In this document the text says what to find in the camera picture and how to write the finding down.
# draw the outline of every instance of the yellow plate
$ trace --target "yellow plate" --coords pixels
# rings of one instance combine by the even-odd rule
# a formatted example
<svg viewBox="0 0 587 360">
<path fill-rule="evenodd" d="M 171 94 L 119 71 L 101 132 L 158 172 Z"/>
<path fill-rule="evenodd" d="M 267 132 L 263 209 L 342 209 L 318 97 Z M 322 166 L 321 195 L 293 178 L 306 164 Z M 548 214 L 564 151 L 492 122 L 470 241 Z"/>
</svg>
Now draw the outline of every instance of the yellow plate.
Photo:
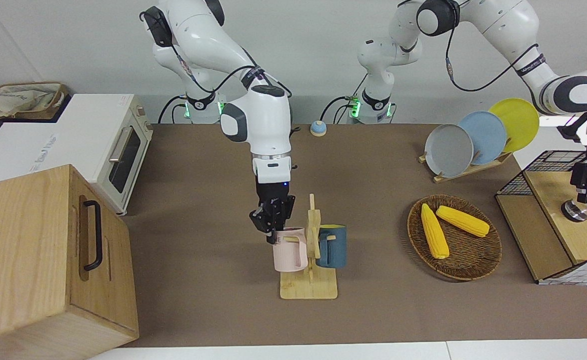
<svg viewBox="0 0 587 360">
<path fill-rule="evenodd" d="M 499 117 L 506 130 L 505 153 L 512 153 L 529 145 L 538 134 L 540 117 L 538 110 L 522 98 L 506 98 L 498 101 L 489 112 Z"/>
</svg>

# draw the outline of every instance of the brown table surface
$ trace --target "brown table surface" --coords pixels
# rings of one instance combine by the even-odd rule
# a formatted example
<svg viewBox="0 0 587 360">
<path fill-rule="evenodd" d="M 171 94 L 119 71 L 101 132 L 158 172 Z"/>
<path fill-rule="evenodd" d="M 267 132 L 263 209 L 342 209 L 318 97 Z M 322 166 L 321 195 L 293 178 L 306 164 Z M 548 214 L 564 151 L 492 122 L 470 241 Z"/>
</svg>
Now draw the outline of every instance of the brown table surface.
<svg viewBox="0 0 587 360">
<path fill-rule="evenodd" d="M 130 347 L 257 346 L 587 338 L 587 287 L 536 285 L 494 194 L 519 168 L 441 184 L 417 162 L 433 125 L 309 126 L 291 138 L 287 225 L 304 226 L 308 194 L 324 224 L 348 227 L 335 300 L 281 300 L 272 251 L 248 218 L 257 205 L 248 144 L 219 125 L 158 125 L 124 217 L 140 339 Z M 449 282 L 421 264 L 406 230 L 431 194 L 467 199 L 499 231 L 490 276 Z"/>
</svg>

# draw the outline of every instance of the wire basket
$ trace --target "wire basket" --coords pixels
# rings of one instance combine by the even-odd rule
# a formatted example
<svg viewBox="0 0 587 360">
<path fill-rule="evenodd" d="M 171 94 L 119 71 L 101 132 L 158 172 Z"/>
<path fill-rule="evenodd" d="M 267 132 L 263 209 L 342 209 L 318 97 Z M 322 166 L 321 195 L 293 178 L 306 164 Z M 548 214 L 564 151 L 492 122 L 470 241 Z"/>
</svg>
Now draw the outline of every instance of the wire basket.
<svg viewBox="0 0 587 360">
<path fill-rule="evenodd" d="M 445 205 L 472 215 L 488 223 L 489 232 L 486 237 L 478 237 L 438 219 L 449 246 L 449 257 L 435 259 L 429 251 L 420 218 L 423 203 L 427 203 L 434 212 L 440 205 Z M 447 278 L 460 281 L 485 278 L 495 271 L 502 259 L 502 245 L 498 231 L 485 214 L 462 198 L 447 194 L 434 194 L 420 199 L 409 212 L 407 231 L 411 244 L 419 257 L 431 269 Z"/>
</svg>

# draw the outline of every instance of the oven door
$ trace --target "oven door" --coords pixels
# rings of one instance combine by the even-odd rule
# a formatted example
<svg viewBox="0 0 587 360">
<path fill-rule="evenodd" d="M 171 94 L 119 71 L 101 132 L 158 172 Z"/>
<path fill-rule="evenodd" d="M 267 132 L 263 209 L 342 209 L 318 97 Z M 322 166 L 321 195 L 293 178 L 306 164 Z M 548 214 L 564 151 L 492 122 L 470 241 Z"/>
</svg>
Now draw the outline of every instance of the oven door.
<svg viewBox="0 0 587 360">
<path fill-rule="evenodd" d="M 115 201 L 116 212 L 124 214 L 129 196 L 138 177 L 149 140 L 133 114 L 124 122 L 113 150 L 107 158 L 106 167 L 101 173 L 101 189 Z"/>
</svg>

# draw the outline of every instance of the blue mug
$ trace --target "blue mug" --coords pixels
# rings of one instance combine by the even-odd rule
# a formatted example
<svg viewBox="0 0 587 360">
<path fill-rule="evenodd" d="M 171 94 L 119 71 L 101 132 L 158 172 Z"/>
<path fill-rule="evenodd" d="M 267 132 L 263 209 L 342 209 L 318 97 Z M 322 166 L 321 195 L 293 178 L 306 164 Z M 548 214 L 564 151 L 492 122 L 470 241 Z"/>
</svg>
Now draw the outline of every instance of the blue mug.
<svg viewBox="0 0 587 360">
<path fill-rule="evenodd" d="M 347 265 L 346 226 L 321 225 L 318 239 L 320 258 L 316 259 L 316 265 L 333 269 L 339 269 Z"/>
</svg>

